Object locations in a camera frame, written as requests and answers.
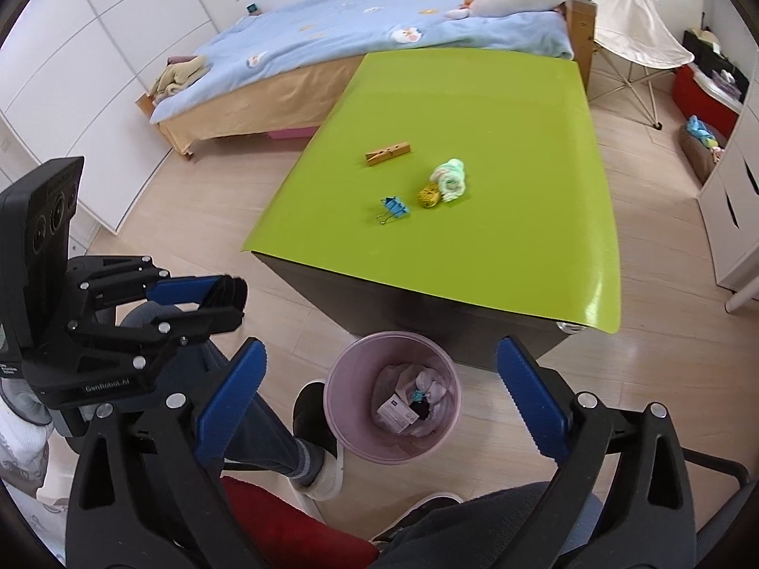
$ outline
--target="green table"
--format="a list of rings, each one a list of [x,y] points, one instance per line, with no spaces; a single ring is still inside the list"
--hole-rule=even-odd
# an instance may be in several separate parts
[[[400,142],[411,154],[365,164],[367,151]],[[466,194],[422,209],[416,193],[451,157],[464,161]],[[381,225],[380,200],[395,195],[411,214]],[[478,319],[500,337],[510,324],[517,335],[547,332],[549,344],[560,337],[545,319],[620,326],[609,189],[577,66],[565,60],[463,48],[367,55],[244,249],[353,333],[400,327],[445,342],[454,331],[458,359],[484,367],[466,355],[467,334],[482,338]],[[493,344],[478,348],[475,359],[492,359]]]

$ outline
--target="red storage box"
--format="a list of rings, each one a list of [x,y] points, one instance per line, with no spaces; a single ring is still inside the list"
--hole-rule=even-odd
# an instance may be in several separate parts
[[[682,66],[678,69],[672,97],[685,117],[695,115],[722,132],[725,138],[730,138],[732,129],[738,123],[738,114],[705,93],[696,83],[695,72],[691,67]]]

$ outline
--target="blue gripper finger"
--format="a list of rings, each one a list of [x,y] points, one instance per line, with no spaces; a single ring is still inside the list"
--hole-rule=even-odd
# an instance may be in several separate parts
[[[203,298],[221,276],[188,276],[159,280],[145,290],[145,297],[161,305],[203,302]]]
[[[231,361],[232,370],[197,418],[195,458],[202,467],[223,458],[267,373],[267,350],[248,338]]]
[[[537,450],[547,458],[554,459],[557,465],[562,465],[569,457],[569,421],[549,387],[540,378],[540,367],[511,338],[500,341],[496,363],[498,374],[517,405]],[[568,389],[563,380],[561,383]]]

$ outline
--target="drawer handle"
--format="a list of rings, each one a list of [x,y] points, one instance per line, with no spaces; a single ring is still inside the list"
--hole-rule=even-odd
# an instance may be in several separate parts
[[[732,223],[735,224],[735,228],[740,228],[738,226],[738,221],[735,220],[735,212],[732,210],[732,203],[730,202],[730,197],[728,197],[727,193],[725,193],[725,200],[727,201],[727,209],[730,210],[730,218],[732,218]]]
[[[751,172],[751,169],[749,168],[749,163],[743,161],[743,164],[746,165],[746,175],[749,176],[749,181],[751,182],[751,185],[754,187],[754,192],[759,195],[759,185],[757,185],[757,180],[754,179],[754,174]]]

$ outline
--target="pink trash can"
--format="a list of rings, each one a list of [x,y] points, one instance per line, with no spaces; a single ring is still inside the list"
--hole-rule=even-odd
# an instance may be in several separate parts
[[[430,435],[392,434],[372,421],[371,398],[383,368],[420,363],[439,372],[449,386],[451,408]],[[329,372],[324,412],[334,435],[359,458],[376,464],[405,464],[438,448],[453,431],[462,411],[462,385],[453,360],[437,344],[408,331],[383,331],[350,345]]]

